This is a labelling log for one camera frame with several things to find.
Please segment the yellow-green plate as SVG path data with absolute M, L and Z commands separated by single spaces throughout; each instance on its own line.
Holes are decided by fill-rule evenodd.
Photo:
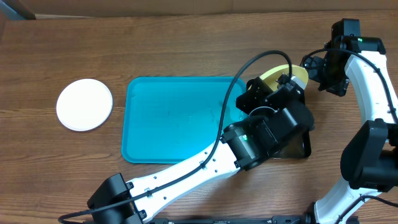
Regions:
M 276 80 L 284 73 L 288 74 L 289 65 L 279 65 L 274 67 L 265 73 L 263 73 L 259 78 L 272 90 L 276 91 L 279 84 Z M 297 82 L 301 89 L 305 89 L 308 83 L 308 72 L 303 67 L 292 65 L 292 80 Z

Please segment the white plate with ketchup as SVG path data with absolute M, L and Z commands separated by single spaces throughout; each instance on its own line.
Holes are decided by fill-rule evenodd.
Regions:
M 56 104 L 58 120 L 72 131 L 85 132 L 101 126 L 113 109 L 109 88 L 95 79 L 81 79 L 66 86 Z

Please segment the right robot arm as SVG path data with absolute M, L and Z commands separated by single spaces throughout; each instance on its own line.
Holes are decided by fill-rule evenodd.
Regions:
M 362 127 L 343 150 L 341 178 L 308 209 L 310 223 L 357 223 L 353 216 L 368 200 L 395 204 L 380 194 L 397 186 L 397 95 L 387 71 L 386 49 L 375 37 L 339 36 L 322 52 L 304 56 L 301 66 L 327 89 L 333 72 L 352 83 Z

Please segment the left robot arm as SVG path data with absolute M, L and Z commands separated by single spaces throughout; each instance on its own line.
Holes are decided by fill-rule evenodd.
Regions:
M 125 181 L 107 178 L 88 200 L 95 223 L 148 223 L 164 208 L 200 187 L 250 170 L 269 159 L 310 155 L 314 118 L 305 106 L 308 75 L 261 75 L 236 100 L 246 114 L 206 149 L 166 170 Z

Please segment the black water tray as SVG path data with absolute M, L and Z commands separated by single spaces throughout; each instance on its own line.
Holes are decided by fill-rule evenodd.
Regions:
M 309 132 L 314 129 L 314 118 L 309 109 L 305 106 L 305 97 L 303 97 L 300 101 L 295 100 L 290 102 L 285 108 L 280 110 L 274 110 L 275 113 L 285 114 L 285 110 L 289 109 L 289 112 L 286 116 L 290 119 L 298 117 L 303 121 L 306 121 L 309 124 L 307 128 L 300 128 L 294 131 L 292 134 L 284 137 L 283 145 L 278 151 L 273 153 L 273 158 L 281 158 L 281 159 L 301 159 L 310 156 L 312 150 L 310 146 L 310 137 Z M 262 112 L 267 113 L 269 116 L 275 116 L 275 113 L 272 113 L 272 108 L 262 106 L 256 108 L 250 116 L 259 115 Z

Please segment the teal plastic tray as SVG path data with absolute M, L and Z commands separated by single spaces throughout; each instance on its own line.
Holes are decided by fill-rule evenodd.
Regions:
M 232 77 L 139 77 L 127 87 L 121 154 L 133 164 L 176 164 L 216 139 Z

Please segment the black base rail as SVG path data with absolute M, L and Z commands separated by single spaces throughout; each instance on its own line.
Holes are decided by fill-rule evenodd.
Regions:
M 276 215 L 271 218 L 215 218 L 171 220 L 154 218 L 149 224 L 316 224 L 309 214 L 304 215 Z

